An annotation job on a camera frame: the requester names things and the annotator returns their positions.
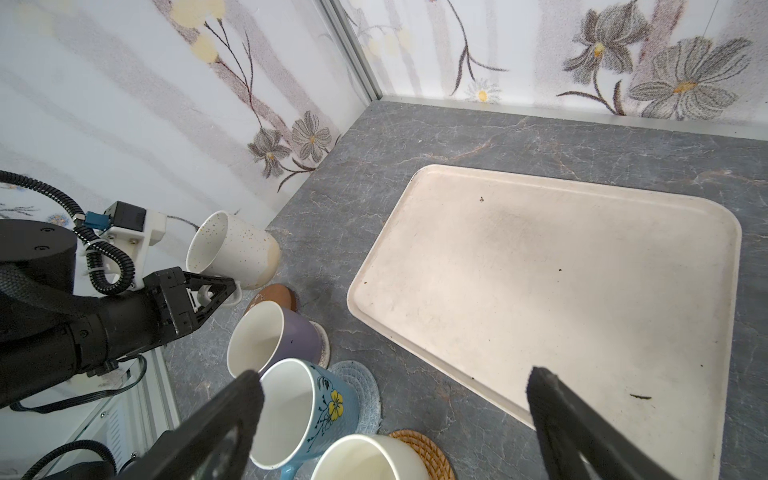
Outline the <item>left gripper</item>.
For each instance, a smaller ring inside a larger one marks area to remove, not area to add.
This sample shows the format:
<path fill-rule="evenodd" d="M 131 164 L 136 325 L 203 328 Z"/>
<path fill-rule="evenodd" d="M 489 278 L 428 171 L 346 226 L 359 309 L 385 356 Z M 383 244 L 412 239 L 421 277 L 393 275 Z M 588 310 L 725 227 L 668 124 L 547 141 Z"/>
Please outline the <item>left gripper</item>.
<path fill-rule="evenodd" d="M 149 349 L 158 348 L 197 331 L 222 306 L 237 304 L 237 281 L 201 275 L 180 267 L 155 271 L 143 279 L 155 328 Z"/>

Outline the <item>white speckled mug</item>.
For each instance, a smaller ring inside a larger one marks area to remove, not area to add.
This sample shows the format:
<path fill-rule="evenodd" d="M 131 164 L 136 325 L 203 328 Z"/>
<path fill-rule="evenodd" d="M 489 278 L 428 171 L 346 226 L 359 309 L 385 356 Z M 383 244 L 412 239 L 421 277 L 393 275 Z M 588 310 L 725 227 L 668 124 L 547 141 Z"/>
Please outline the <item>white speckled mug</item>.
<path fill-rule="evenodd" d="M 235 292 L 224 302 L 236 305 L 244 290 L 267 285 L 274 277 L 281 251 L 275 238 L 225 211 L 210 215 L 194 235 L 186 255 L 186 271 L 232 278 Z"/>

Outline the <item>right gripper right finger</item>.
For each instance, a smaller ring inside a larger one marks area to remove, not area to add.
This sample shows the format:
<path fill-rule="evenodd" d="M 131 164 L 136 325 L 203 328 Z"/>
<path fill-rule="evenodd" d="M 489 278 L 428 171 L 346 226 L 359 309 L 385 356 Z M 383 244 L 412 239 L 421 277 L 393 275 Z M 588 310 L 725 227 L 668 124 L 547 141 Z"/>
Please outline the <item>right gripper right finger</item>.
<path fill-rule="evenodd" d="M 532 369 L 526 395 L 551 479 L 670 479 L 672 476 L 601 417 L 557 375 Z"/>

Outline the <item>light blue mug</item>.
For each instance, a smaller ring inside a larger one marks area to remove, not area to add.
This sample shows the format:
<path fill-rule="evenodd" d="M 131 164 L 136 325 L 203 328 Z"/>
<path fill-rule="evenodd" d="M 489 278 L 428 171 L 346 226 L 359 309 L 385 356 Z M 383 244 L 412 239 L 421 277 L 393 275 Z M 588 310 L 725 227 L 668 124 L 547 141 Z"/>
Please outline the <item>light blue mug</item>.
<path fill-rule="evenodd" d="M 250 450 L 262 470 L 293 479 L 307 461 L 356 432 L 360 400 L 351 384 L 311 362 L 289 358 L 261 378 L 264 406 Z"/>

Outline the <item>brown wooden round coaster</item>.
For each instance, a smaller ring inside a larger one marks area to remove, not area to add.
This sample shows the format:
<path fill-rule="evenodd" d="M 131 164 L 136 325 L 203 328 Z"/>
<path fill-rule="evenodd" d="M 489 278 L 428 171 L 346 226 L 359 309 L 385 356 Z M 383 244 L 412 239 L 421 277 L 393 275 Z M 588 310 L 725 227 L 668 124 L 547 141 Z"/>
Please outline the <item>brown wooden round coaster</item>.
<path fill-rule="evenodd" d="M 271 284 L 261 289 L 246 307 L 246 312 L 259 303 L 273 301 L 291 311 L 297 311 L 297 297 L 293 290 L 283 284 Z"/>

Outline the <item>blue-grey round knitted coaster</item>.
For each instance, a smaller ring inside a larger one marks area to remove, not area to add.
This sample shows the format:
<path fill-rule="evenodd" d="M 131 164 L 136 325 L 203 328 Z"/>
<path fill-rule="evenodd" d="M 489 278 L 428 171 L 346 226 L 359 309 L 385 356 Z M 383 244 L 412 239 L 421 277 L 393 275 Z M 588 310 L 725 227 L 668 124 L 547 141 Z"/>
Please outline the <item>blue-grey round knitted coaster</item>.
<path fill-rule="evenodd" d="M 362 363 L 354 360 L 337 362 L 330 371 L 347 382 L 359 399 L 359 421 L 356 432 L 377 434 L 382 422 L 382 402 L 375 377 Z"/>

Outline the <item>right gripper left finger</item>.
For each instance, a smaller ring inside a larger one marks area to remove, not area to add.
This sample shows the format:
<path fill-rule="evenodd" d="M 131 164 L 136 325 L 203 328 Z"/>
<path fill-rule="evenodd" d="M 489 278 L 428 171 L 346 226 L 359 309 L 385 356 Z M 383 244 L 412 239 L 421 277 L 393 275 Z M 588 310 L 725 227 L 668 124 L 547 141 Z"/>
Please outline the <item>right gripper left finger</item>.
<path fill-rule="evenodd" d="M 245 371 L 118 477 L 240 479 L 264 403 L 260 375 Z"/>

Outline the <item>white woven round coaster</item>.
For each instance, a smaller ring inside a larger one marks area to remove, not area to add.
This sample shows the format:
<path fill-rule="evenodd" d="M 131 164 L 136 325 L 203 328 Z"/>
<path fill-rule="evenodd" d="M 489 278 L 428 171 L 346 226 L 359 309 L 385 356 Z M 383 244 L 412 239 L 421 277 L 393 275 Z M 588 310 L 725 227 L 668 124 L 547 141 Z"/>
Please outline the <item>white woven round coaster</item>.
<path fill-rule="evenodd" d="M 310 320 L 309 323 L 315 328 L 321 342 L 321 354 L 318 365 L 322 368 L 328 368 L 331 360 L 331 345 L 328 334 L 324 327 L 319 323 Z"/>

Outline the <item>beige plastic tray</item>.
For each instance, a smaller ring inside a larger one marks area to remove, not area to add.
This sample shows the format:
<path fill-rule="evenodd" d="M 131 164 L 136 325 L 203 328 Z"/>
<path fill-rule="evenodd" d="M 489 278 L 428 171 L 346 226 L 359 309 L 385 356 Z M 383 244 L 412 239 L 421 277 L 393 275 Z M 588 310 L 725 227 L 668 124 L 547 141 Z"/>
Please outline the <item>beige plastic tray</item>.
<path fill-rule="evenodd" d="M 715 479 L 741 240 L 700 197 L 429 165 L 347 304 L 523 423 L 544 367 L 672 476 Z"/>

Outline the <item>lavender mug white inside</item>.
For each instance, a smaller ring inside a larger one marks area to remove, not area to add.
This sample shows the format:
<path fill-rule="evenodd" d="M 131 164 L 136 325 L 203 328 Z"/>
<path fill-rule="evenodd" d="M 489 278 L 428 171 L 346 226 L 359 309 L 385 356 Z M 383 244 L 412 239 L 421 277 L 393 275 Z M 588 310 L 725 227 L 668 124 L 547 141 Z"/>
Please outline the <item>lavender mug white inside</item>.
<path fill-rule="evenodd" d="M 230 375 L 264 373 L 275 363 L 296 358 L 318 365 L 321 342 L 309 319 L 264 301 L 246 312 L 230 337 L 226 363 Z"/>

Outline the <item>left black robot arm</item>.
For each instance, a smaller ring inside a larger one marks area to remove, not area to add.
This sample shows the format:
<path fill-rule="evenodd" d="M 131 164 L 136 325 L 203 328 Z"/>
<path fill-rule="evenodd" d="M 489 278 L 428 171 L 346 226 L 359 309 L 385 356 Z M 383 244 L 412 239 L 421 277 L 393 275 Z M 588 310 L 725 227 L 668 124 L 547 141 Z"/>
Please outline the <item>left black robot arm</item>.
<path fill-rule="evenodd" d="M 63 191 L 3 172 L 3 183 L 59 204 L 73 225 L 1 223 L 1 403 L 72 377 L 100 376 L 198 330 L 239 294 L 238 283 L 173 267 L 143 272 L 164 236 L 162 214 L 116 202 L 97 214 Z"/>

